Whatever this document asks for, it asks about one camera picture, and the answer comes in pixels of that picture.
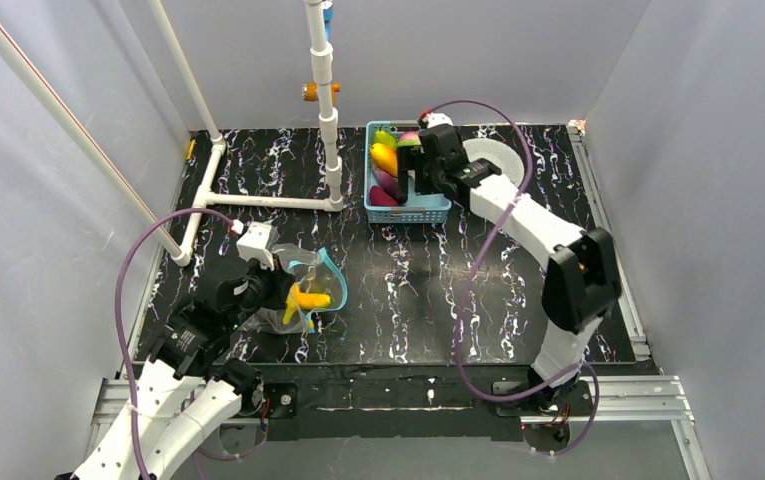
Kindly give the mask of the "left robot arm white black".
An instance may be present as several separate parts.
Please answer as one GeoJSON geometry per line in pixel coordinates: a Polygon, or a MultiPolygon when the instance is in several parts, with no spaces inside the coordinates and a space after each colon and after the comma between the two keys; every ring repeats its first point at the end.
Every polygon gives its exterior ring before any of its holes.
{"type": "Polygon", "coordinates": [[[117,418],[69,479],[169,479],[226,420],[250,415],[267,430],[270,400],[259,370],[218,360],[233,333],[261,309],[283,307],[295,282],[281,266],[251,260],[218,288],[218,305],[191,300],[153,337],[117,418]]]}

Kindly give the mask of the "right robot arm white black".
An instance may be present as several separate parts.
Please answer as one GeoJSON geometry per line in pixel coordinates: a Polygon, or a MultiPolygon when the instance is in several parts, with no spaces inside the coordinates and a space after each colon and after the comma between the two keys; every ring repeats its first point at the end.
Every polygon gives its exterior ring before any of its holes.
{"type": "Polygon", "coordinates": [[[584,230],[549,211],[525,192],[530,173],[521,156],[497,140],[465,140],[451,124],[406,132],[396,142],[398,167],[418,194],[441,194],[494,224],[522,246],[544,272],[542,308],[548,323],[518,401],[548,399],[575,384],[584,351],[622,295],[612,235],[584,230]]]}

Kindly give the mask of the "clear zip top bag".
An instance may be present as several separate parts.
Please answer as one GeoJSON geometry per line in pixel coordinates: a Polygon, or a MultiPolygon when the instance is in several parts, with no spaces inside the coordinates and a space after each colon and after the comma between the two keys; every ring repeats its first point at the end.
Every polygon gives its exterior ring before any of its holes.
{"type": "Polygon", "coordinates": [[[325,248],[306,250],[292,244],[273,247],[276,269],[270,276],[275,300],[243,313],[240,329],[278,335],[314,333],[315,316],[347,303],[345,276],[325,248]]]}

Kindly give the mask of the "yellow toy banana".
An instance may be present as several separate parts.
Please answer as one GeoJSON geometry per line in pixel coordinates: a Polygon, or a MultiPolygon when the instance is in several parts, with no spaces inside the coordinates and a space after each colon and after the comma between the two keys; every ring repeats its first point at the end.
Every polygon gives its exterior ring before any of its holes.
{"type": "Polygon", "coordinates": [[[303,292],[299,283],[294,283],[285,301],[283,325],[293,322],[295,316],[309,329],[314,328],[310,312],[315,309],[328,309],[331,306],[332,297],[326,293],[303,292]]]}

